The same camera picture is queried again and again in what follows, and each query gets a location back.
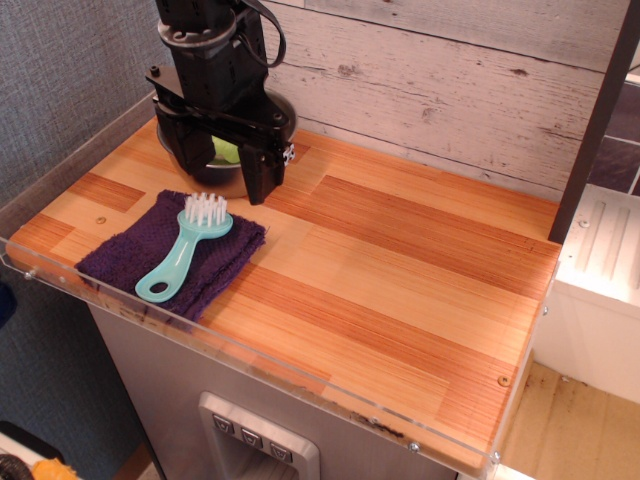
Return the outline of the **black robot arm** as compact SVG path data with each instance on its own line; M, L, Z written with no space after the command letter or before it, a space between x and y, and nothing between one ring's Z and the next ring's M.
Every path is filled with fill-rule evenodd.
M295 156L295 110L265 86L284 60L286 40L268 60L262 22L278 28L278 20L259 1L160 1L157 9L158 33L173 58L146 73L160 140L186 177L211 189L228 183L213 174L215 140L235 146L243 193L263 203Z

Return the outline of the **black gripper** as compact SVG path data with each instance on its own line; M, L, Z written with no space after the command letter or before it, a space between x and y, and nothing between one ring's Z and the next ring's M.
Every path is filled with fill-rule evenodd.
M253 57L252 39L215 46L174 43L174 64L153 65L160 138L189 175L200 175L215 158L212 137L238 146L251 205L261 205L284 181L295 157L291 137L295 111L265 89L266 59Z

